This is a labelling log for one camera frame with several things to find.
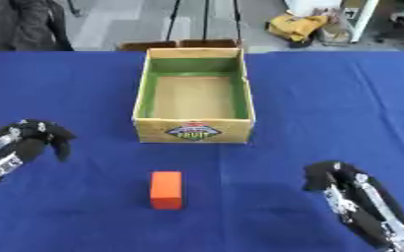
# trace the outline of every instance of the printed logo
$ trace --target printed logo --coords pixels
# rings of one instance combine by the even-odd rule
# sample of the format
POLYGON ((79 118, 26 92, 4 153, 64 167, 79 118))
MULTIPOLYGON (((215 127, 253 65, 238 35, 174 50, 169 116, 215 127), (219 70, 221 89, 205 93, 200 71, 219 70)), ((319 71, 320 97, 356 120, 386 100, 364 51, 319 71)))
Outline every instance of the printed logo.
POLYGON ((219 130, 204 125, 201 122, 189 122, 183 126, 168 130, 167 134, 189 141, 200 141, 221 134, 219 130))

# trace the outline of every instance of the wooden box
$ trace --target wooden box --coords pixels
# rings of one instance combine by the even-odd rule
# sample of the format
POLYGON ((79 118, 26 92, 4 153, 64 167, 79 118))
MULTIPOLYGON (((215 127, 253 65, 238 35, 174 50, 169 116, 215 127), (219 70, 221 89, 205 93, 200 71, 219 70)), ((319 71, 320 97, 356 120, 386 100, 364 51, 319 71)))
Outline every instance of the wooden box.
POLYGON ((254 121, 241 49, 147 52, 133 111, 141 142, 245 143, 254 121))

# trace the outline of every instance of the yellow bag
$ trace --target yellow bag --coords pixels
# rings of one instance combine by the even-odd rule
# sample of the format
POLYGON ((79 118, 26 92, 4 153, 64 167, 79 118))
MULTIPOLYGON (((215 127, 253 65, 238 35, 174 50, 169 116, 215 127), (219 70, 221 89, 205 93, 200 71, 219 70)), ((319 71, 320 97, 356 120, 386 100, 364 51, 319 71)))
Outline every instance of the yellow bag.
POLYGON ((267 30, 295 42, 305 41, 312 32, 326 25, 327 22, 327 16, 296 18, 293 15, 284 14, 274 18, 267 30))

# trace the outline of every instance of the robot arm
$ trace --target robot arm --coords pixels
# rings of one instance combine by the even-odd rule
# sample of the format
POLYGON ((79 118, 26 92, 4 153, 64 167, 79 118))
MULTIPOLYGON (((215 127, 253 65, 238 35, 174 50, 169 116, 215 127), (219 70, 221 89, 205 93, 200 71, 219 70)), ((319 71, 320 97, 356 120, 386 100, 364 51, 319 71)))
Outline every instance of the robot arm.
POLYGON ((0 181, 21 165, 33 161, 50 144, 59 160, 70 155, 75 136, 48 121, 23 120, 0 129, 0 181))
POLYGON ((306 191, 322 191, 340 222, 377 249, 404 252, 404 213, 373 177, 340 161, 305 168, 306 191))

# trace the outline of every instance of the orange cube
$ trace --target orange cube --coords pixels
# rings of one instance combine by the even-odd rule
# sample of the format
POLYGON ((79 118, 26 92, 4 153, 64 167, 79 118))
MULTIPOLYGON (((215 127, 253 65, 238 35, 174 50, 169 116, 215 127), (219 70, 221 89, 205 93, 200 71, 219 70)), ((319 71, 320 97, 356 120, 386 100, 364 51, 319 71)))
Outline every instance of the orange cube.
POLYGON ((150 200, 159 210, 182 208, 182 175, 180 171, 155 171, 152 173, 150 200))

